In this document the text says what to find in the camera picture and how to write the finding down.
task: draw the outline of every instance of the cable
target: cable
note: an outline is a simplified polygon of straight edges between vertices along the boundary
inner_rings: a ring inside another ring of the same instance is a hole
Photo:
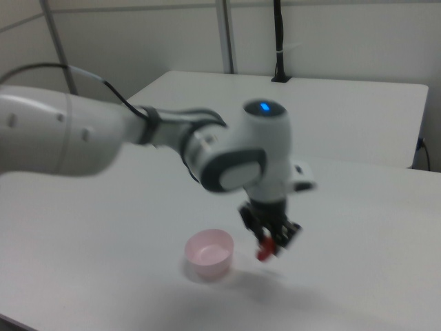
[[[87,76],[89,78],[96,79],[97,81],[100,81],[102,84],[106,85],[113,94],[122,102],[124,105],[130,109],[131,112],[133,112],[136,116],[148,120],[148,116],[137,110],[134,106],[132,106],[129,101],[124,99],[124,97],[110,84],[108,81],[106,81],[104,78],[98,76],[97,74],[88,72],[87,70],[80,69],[74,66],[65,65],[62,63],[34,63],[34,64],[28,64],[26,66],[17,67],[15,69],[12,69],[11,71],[8,71],[5,73],[2,77],[0,77],[0,86],[3,85],[7,80],[11,79],[13,76],[20,74],[22,72],[37,69],[37,68],[61,68],[63,70],[69,70],[70,72],[77,72],[79,74],[82,74],[83,76]]]
[[[426,143],[424,140],[421,143],[421,147],[424,148],[424,151],[426,152],[426,158],[427,158],[427,170],[430,171],[430,158],[429,158],[429,151],[427,150]]]

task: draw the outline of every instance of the table surface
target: table surface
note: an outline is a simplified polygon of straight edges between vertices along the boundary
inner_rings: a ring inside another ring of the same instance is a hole
[[[89,178],[3,175],[0,314],[47,331],[436,330],[441,175],[296,157],[318,187],[290,196],[304,231],[269,263],[237,212],[246,194],[205,192],[165,148],[124,146]],[[216,283],[183,258],[206,228],[236,245]]]
[[[244,102],[273,99],[289,111],[303,155],[409,168],[428,87],[415,84],[168,72],[133,102],[157,108],[205,106],[233,119]]]

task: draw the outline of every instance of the white wall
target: white wall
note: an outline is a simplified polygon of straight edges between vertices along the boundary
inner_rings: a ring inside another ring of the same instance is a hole
[[[23,64],[58,62],[40,2],[0,1],[0,75]],[[60,70],[39,69],[11,79],[10,84],[67,91]]]
[[[272,75],[272,7],[256,2],[268,1],[232,0],[237,72]],[[283,19],[285,43],[301,43],[285,55],[295,77],[428,85],[422,135],[432,168],[441,171],[441,3],[283,6]]]
[[[226,70],[215,0],[51,0],[50,7],[68,63],[126,97],[169,70]],[[114,99],[98,83],[75,81],[80,95]]]

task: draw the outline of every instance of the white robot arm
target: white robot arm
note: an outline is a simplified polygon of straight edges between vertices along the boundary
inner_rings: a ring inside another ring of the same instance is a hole
[[[169,146],[206,190],[245,189],[249,201],[240,215],[263,249],[260,259],[286,248],[300,229],[287,220],[286,196],[314,182],[307,165],[290,158],[289,117],[281,105],[250,101],[231,128],[212,110],[137,110],[142,117],[111,103],[4,86],[0,174],[91,175],[110,165],[124,142]]]

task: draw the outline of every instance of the pink bowl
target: pink bowl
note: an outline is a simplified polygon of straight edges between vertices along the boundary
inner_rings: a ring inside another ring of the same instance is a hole
[[[204,278],[223,275],[233,261],[232,236],[222,230],[209,229],[196,233],[185,244],[185,257],[194,271]]]

